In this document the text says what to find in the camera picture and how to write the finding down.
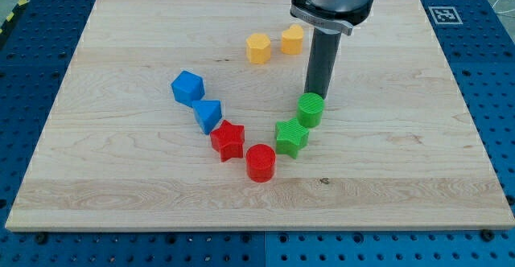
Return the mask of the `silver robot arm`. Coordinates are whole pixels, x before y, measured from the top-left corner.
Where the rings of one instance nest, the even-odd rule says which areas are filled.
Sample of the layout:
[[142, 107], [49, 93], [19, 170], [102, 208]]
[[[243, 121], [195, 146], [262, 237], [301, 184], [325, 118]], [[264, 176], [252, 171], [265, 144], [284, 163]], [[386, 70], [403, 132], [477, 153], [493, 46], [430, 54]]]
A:
[[330, 35], [352, 34], [364, 22], [373, 0], [291, 0], [290, 15]]

